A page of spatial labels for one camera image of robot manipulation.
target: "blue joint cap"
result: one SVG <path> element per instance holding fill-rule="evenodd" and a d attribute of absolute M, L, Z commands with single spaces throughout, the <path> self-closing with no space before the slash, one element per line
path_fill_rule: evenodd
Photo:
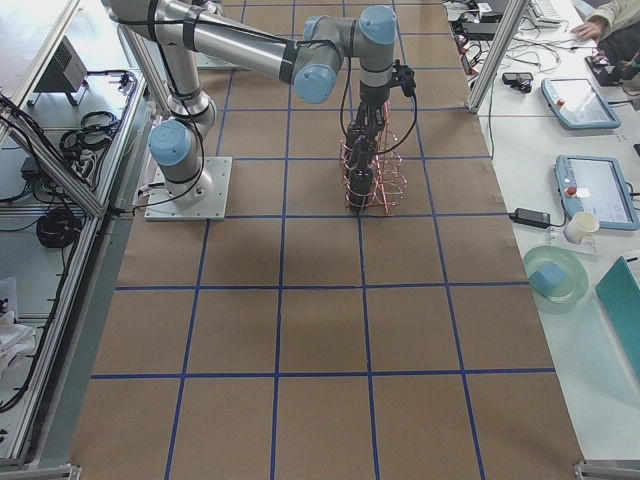
<path fill-rule="evenodd" d="M 336 72 L 329 65 L 312 63 L 298 71 L 293 86 L 298 96 L 307 103 L 322 103 L 336 85 Z"/>
<path fill-rule="evenodd" d="M 367 8 L 358 25 L 362 34 L 378 45 L 393 45 L 396 41 L 398 19 L 393 10 L 384 5 Z"/>
<path fill-rule="evenodd" d="M 316 25 L 320 20 L 322 20 L 327 15 L 314 15 L 313 17 L 307 18 L 307 21 L 304 22 L 304 30 L 302 30 L 302 38 L 304 40 L 311 40 L 313 38 L 313 31 L 316 29 Z"/>
<path fill-rule="evenodd" d="M 173 167 L 187 156 L 191 149 L 189 129 L 177 120 L 162 122 L 149 135 L 151 155 L 162 167 Z"/>

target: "metal base plate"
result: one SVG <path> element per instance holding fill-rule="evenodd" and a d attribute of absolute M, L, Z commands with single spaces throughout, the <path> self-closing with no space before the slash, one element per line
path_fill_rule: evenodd
<path fill-rule="evenodd" d="M 196 65 L 202 70 L 247 70 L 233 63 L 229 63 L 219 58 L 210 57 L 204 53 L 196 53 Z"/>
<path fill-rule="evenodd" d="M 231 157 L 206 157 L 204 168 L 213 179 L 213 191 L 207 192 L 200 201 L 187 206 L 167 202 L 147 207 L 144 217 L 147 220 L 223 220 L 231 177 Z M 164 182 L 160 169 L 156 172 L 153 181 Z M 149 204 L 163 202 L 170 198 L 164 189 L 153 190 L 149 195 Z"/>

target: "white cup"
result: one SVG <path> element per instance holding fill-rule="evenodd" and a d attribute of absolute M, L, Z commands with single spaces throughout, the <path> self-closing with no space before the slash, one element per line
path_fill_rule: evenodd
<path fill-rule="evenodd" d="M 578 244 L 587 235 L 597 232 L 600 228 L 598 218 L 589 212 L 576 213 L 564 227 L 564 236 L 569 243 Z"/>

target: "white table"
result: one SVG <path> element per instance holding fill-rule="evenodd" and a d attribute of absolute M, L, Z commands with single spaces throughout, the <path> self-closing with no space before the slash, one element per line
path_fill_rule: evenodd
<path fill-rule="evenodd" d="M 556 0 L 554 5 L 559 13 L 568 15 L 570 24 L 579 23 L 577 13 L 568 10 L 569 0 Z M 566 37 L 562 32 L 555 34 Z M 553 32 L 546 31 L 544 36 L 551 40 Z M 562 64 L 549 76 L 590 76 L 584 62 L 588 54 L 588 50 L 562 51 Z M 522 67 L 514 64 L 503 70 L 528 70 Z M 500 78 L 494 86 L 494 167 L 507 208 L 549 212 L 553 223 L 562 223 L 553 173 L 560 154 L 615 157 L 625 179 L 640 189 L 640 157 L 633 149 L 634 143 L 640 143 L 640 114 L 624 105 L 616 108 L 623 122 L 616 130 L 566 130 L 539 91 L 542 78 L 544 75 L 536 76 L 528 95 L 503 85 Z M 624 98 L 618 88 L 605 90 L 609 100 Z M 488 95 L 479 113 L 488 144 L 489 100 Z M 523 256 L 545 242 L 542 230 L 522 225 L 513 228 Z M 595 238 L 598 257 L 578 254 L 589 275 L 587 295 L 571 307 L 538 296 L 536 304 L 585 458 L 640 459 L 640 386 L 594 291 L 619 254 L 640 250 L 640 232 L 600 230 Z"/>

